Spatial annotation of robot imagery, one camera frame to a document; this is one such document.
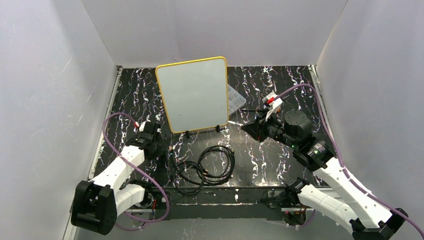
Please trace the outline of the black white marker pen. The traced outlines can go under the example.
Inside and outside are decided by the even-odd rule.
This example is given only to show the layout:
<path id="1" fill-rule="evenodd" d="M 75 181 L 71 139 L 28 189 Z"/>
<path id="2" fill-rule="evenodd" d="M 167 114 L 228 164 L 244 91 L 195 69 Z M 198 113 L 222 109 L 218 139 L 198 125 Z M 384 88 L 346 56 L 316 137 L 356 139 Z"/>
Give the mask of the black white marker pen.
<path id="1" fill-rule="evenodd" d="M 239 127 L 242 127 L 242 126 L 245 125 L 244 123 L 240 123 L 240 122 L 236 122 L 236 121 L 231 121 L 231 120 L 228 120 L 227 122 L 229 124 L 231 124 L 231 125 L 235 125 L 235 126 L 239 126 Z"/>

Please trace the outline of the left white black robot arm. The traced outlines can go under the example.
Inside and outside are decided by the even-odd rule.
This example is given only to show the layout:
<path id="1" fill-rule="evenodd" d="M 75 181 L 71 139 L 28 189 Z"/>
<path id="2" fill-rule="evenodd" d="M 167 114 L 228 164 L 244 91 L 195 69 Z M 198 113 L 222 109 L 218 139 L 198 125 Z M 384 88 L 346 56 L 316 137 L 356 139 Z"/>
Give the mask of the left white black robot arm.
<path id="1" fill-rule="evenodd" d="M 75 188 L 71 209 L 71 224 L 101 235 L 115 226 L 117 217 L 146 197 L 146 188 L 124 182 L 146 160 L 165 155 L 161 125 L 150 121 L 141 124 L 120 155 L 91 180 L 82 180 Z"/>

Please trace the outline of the yellow framed whiteboard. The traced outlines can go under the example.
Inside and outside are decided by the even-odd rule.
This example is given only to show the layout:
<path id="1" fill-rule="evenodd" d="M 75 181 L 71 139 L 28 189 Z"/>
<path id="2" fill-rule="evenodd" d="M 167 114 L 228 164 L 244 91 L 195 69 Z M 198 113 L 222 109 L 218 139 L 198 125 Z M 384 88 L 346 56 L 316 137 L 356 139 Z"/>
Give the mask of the yellow framed whiteboard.
<path id="1" fill-rule="evenodd" d="M 228 70 L 223 56 L 162 64 L 155 76 L 174 134 L 223 127 L 229 120 Z"/>

